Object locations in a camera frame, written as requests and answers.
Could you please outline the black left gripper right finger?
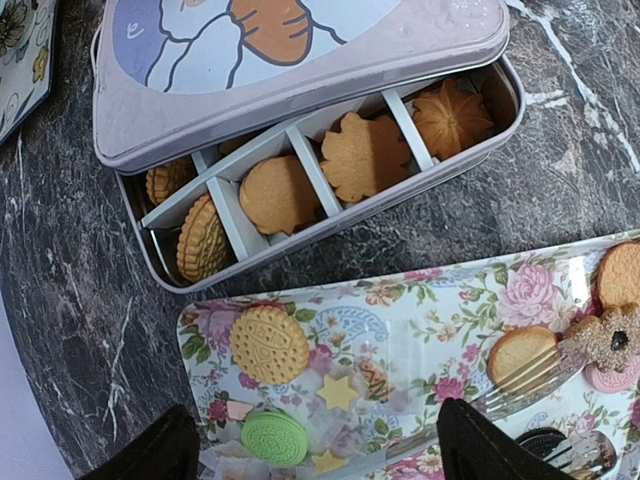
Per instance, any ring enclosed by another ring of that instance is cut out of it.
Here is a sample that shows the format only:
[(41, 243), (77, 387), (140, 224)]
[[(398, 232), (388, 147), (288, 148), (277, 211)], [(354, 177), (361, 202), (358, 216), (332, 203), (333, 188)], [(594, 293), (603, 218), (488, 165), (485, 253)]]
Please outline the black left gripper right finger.
[(526, 451), (462, 399), (442, 403), (436, 427), (446, 480), (571, 478)]

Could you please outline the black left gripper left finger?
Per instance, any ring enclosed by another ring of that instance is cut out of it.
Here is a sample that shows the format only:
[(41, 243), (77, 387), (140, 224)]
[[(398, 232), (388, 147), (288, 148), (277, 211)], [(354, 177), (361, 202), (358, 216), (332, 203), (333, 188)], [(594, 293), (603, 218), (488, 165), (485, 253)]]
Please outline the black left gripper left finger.
[(82, 479), (196, 479), (198, 458), (195, 421), (185, 406), (176, 404), (112, 459)]

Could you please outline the metal tongs white handle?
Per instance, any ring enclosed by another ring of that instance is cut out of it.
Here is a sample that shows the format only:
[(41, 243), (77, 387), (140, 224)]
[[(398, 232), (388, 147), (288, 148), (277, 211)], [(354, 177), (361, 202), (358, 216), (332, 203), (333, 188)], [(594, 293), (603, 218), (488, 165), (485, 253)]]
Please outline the metal tongs white handle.
[(557, 391), (587, 364), (587, 355), (575, 341), (563, 340), (519, 367), (470, 405), (490, 421), (514, 415)]

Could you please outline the round sandwich biscuit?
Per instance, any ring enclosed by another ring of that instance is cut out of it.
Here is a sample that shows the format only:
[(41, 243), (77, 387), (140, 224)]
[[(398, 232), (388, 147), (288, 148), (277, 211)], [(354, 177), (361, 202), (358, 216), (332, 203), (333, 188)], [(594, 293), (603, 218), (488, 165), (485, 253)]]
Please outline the round sandwich biscuit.
[(181, 227), (176, 263), (180, 274), (196, 283), (232, 263), (232, 249), (209, 194), (199, 197)]

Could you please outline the clear box lid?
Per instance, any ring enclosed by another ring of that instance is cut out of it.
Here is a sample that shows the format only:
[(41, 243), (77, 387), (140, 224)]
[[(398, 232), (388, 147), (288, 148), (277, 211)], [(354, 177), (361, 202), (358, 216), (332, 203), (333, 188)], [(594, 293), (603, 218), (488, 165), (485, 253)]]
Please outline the clear box lid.
[(502, 1), (109, 1), (100, 161), (134, 174), (343, 100), (501, 56)]

